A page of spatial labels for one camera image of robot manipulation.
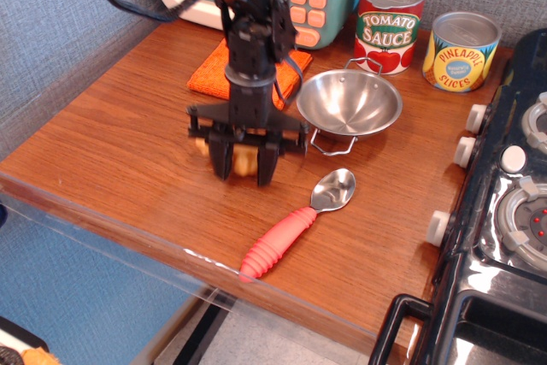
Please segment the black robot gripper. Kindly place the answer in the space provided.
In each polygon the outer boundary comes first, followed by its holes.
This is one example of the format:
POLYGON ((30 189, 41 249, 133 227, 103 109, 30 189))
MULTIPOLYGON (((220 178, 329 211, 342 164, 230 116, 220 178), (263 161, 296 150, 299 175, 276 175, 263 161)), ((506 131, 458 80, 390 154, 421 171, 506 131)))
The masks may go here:
POLYGON ((269 185, 279 156, 306 153, 309 127, 276 107, 274 99, 283 99, 276 79, 231 79, 229 85, 224 103, 187 108, 189 136, 204 138, 215 175, 221 180, 232 172, 235 144, 257 147, 257 184, 269 185))

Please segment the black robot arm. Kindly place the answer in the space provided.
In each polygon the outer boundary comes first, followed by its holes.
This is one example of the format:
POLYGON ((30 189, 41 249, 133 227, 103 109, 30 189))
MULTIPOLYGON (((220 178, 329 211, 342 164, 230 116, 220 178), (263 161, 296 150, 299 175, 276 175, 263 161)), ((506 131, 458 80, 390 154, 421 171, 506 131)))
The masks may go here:
MULTIPOLYGON (((193 0, 185 0, 188 6, 193 0)), ((225 103, 188 107, 189 134, 203 138, 215 174, 225 180, 232 172, 235 144, 257 149, 257 184, 268 185, 280 156, 305 153, 308 126, 275 106, 289 105, 277 80, 277 67, 291 58, 297 30, 290 17, 290 0, 214 0, 228 48, 225 103)))

